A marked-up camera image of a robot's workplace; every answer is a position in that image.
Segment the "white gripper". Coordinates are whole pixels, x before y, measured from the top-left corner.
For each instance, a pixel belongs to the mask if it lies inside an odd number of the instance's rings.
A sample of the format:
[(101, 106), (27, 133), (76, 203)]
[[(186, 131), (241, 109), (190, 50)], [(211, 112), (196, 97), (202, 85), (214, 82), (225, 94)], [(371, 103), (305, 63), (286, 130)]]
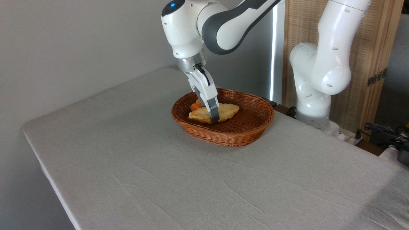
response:
[(197, 68), (191, 65), (185, 67), (184, 70), (188, 77), (190, 87), (197, 96), (195, 104), (199, 107), (206, 107), (211, 124), (218, 122), (220, 118), (220, 105), (217, 99), (218, 92), (212, 76), (203, 66)]

